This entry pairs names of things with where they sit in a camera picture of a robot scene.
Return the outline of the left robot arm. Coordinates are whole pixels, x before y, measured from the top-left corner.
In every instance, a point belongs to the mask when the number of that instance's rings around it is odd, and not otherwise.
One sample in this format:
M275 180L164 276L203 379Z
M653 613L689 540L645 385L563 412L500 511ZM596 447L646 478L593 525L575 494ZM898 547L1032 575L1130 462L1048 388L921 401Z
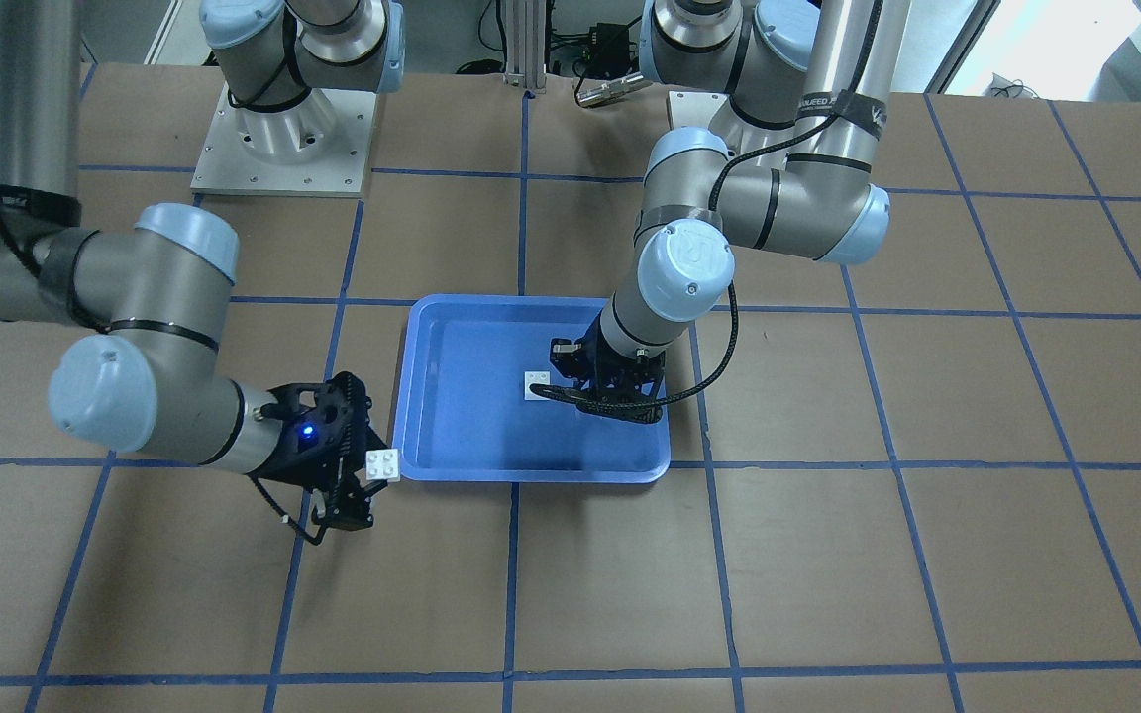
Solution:
M733 248L841 265L879 252L890 198L871 171L909 13L906 1L648 1L644 76L725 103L709 125L653 145L633 264L582 338L551 342L567 384L531 392L656 423L691 397L659 394L669 346L735 299Z

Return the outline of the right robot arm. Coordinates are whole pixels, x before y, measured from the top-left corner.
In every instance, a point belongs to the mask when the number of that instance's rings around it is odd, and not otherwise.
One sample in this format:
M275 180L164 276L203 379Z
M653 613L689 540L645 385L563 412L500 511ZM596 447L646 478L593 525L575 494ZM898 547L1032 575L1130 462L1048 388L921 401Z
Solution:
M317 545L363 530L399 459L371 427L361 379L258 389L222 376L219 343L238 236L199 206L147 206L128 234L84 229L76 198L78 13L0 1L0 322L86 334L60 356L47 402L60 432L302 488Z

